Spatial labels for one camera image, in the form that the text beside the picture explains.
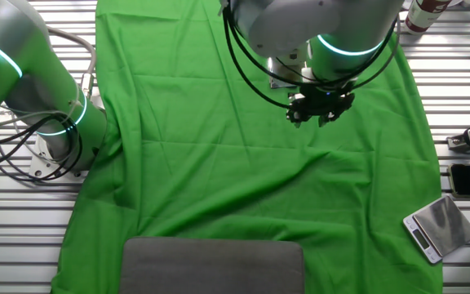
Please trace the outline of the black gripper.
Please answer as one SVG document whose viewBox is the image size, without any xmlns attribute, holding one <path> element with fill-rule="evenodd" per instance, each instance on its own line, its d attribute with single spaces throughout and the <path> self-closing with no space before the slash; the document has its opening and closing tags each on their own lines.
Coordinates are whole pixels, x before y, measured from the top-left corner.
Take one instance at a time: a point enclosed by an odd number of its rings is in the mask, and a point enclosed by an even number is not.
<svg viewBox="0 0 470 294">
<path fill-rule="evenodd" d="M 339 94 L 338 92 L 320 92 L 304 94 L 295 105 L 290 105 L 286 111 L 286 119 L 295 127 L 300 127 L 312 116 L 320 116 L 318 126 L 337 120 L 345 111 L 352 107 L 353 93 Z"/>
</svg>

